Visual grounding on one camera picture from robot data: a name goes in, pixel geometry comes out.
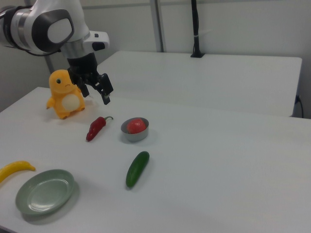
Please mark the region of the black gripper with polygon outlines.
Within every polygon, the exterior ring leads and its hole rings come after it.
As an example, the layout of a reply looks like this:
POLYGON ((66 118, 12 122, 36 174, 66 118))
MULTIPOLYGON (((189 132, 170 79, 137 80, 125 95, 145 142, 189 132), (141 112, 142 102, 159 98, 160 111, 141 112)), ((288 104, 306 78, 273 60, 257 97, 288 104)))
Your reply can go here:
POLYGON ((89 53, 80 58, 68 59, 69 76, 73 84, 77 84, 83 97, 89 95, 87 84, 93 84, 93 88, 101 95, 104 105, 110 103, 110 94, 113 92, 113 86, 109 76, 99 74, 97 71, 97 60, 95 53, 89 53))

